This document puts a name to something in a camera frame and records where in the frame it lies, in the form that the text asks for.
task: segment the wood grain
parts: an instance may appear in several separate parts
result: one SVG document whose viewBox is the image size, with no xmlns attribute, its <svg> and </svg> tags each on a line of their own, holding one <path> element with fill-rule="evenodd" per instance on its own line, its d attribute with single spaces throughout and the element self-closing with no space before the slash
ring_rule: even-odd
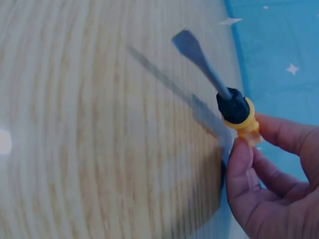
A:
<svg viewBox="0 0 319 239">
<path fill-rule="evenodd" d="M 241 89 L 222 2 L 1 0 L 1 238 L 228 235 L 210 224 L 233 134 L 170 42 L 191 29 Z"/>
</svg>

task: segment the star pattern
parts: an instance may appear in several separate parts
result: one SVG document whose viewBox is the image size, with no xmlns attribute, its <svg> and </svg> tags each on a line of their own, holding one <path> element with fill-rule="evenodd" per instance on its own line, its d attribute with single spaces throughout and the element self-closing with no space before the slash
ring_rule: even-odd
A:
<svg viewBox="0 0 319 239">
<path fill-rule="evenodd" d="M 220 25 L 229 25 L 229 26 L 231 26 L 232 24 L 237 23 L 237 22 L 239 22 L 241 20 L 243 20 L 243 19 L 242 18 L 230 18 L 230 17 L 228 17 L 226 20 L 221 21 L 219 24 Z"/>
<path fill-rule="evenodd" d="M 290 63 L 290 66 L 286 69 L 286 71 L 291 72 L 295 76 L 297 71 L 299 71 L 299 68 Z"/>
</svg>

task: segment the screwdriver handle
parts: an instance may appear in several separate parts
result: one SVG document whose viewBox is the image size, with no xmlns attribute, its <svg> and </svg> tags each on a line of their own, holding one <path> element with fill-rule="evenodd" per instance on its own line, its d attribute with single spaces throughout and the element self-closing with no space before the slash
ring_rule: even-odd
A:
<svg viewBox="0 0 319 239">
<path fill-rule="evenodd" d="M 255 107 L 253 102 L 245 97 L 245 100 L 247 101 L 250 112 L 249 116 L 246 118 L 246 120 L 239 124 L 230 123 L 227 120 L 224 120 L 224 123 L 235 130 L 237 130 L 237 135 L 240 138 L 244 138 L 247 140 L 249 145 L 251 147 L 255 146 L 258 143 L 261 143 L 263 141 L 262 136 L 259 133 L 259 123 L 256 121 L 255 118 Z"/>
</svg>

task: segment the blue mat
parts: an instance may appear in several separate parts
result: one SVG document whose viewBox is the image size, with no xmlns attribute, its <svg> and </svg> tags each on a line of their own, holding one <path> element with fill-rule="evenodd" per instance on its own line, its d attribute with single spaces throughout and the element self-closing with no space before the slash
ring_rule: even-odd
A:
<svg viewBox="0 0 319 239">
<path fill-rule="evenodd" d="M 256 110 L 319 123 L 319 0 L 225 0 L 245 95 Z M 306 179 L 296 156 L 262 143 L 283 171 Z"/>
</svg>

